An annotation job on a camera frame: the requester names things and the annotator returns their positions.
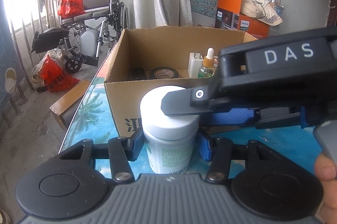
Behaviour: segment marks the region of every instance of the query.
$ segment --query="concrete floor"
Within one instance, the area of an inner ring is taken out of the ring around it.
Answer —
[[[107,55],[107,47],[102,47],[100,64]],[[74,76],[81,80],[91,81],[98,69],[83,65],[82,69]],[[65,136],[63,131],[49,111],[66,91],[58,93],[30,93],[25,91],[28,102],[18,106],[21,110],[15,115],[12,108],[6,111],[14,123],[8,128],[3,118],[0,118],[0,135],[6,137],[0,143],[0,208],[6,211],[12,223],[18,223],[24,215],[15,198],[15,187],[18,180],[37,165],[55,156]],[[67,113],[71,120],[77,106]]]

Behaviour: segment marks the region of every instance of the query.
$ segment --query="human hand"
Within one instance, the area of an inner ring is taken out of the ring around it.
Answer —
[[[321,153],[315,162],[315,174],[324,188],[324,205],[320,216],[327,224],[337,224],[337,167],[331,159]]]

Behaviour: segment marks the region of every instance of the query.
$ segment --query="white charger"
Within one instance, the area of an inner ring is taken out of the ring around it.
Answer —
[[[203,64],[203,56],[201,53],[190,53],[188,61],[188,76],[192,79],[198,77],[199,68]]]

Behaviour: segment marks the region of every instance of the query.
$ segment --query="wooden bench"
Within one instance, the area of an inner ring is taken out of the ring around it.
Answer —
[[[80,81],[74,88],[50,106],[49,109],[52,115],[63,130],[66,131],[68,129],[68,125],[66,124],[63,115],[82,99],[89,85],[90,81]]]

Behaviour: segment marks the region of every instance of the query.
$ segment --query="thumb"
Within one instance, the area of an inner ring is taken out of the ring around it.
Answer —
[[[315,162],[315,174],[320,180],[332,180],[337,176],[336,164],[321,153]]]

